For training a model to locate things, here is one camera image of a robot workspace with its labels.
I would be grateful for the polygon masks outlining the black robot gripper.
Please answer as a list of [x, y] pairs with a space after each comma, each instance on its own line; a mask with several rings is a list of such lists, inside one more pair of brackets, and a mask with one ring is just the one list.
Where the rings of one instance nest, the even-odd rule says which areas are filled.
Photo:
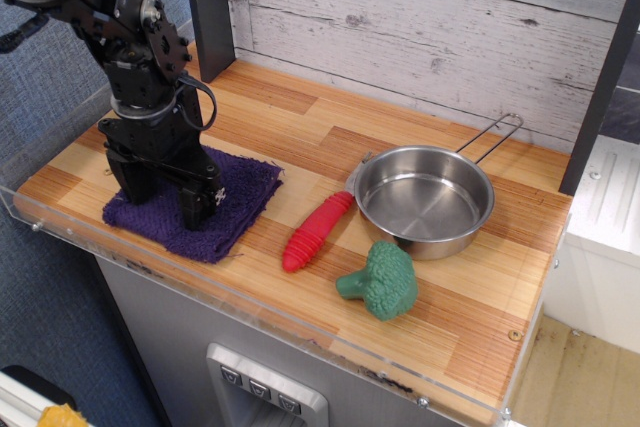
[[146, 118], [122, 115], [98, 124], [106, 137], [107, 160], [121, 190], [134, 205], [147, 202], [158, 178], [179, 189], [184, 225], [197, 230], [218, 208], [221, 170], [205, 152], [205, 122], [197, 88], [180, 86], [165, 109]]

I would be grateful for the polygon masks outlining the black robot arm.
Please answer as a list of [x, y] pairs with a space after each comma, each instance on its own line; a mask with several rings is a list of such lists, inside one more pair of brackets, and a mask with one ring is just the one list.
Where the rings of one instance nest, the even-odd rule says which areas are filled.
[[162, 178], [178, 190], [183, 222], [195, 230], [211, 217], [224, 189], [200, 135], [198, 94], [212, 93], [189, 75], [187, 40], [161, 0], [5, 0], [33, 17], [1, 40], [10, 52], [49, 19], [69, 24], [106, 74], [116, 116], [99, 122], [112, 173], [129, 201], [146, 202]]

